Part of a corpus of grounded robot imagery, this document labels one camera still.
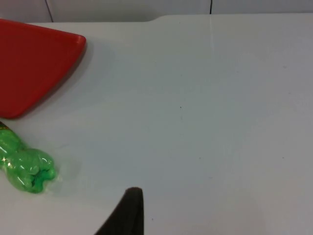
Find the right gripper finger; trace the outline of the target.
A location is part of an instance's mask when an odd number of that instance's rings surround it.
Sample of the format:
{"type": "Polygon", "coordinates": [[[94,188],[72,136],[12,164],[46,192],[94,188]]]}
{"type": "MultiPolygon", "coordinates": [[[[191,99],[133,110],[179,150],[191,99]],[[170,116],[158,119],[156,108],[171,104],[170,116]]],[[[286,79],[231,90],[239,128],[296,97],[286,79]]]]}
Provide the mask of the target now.
{"type": "Polygon", "coordinates": [[[143,235],[144,198],[141,188],[128,188],[97,235],[143,235]]]}

